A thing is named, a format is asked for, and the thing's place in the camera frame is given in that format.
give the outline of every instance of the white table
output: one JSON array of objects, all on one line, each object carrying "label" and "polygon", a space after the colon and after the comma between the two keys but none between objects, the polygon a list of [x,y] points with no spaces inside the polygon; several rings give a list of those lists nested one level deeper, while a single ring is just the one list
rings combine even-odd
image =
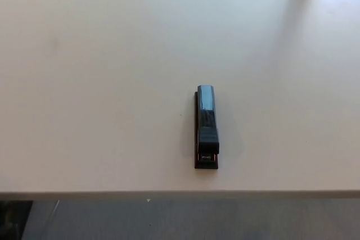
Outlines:
[{"label": "white table", "polygon": [[360,195],[360,0],[0,0],[0,56],[1,198]]}]

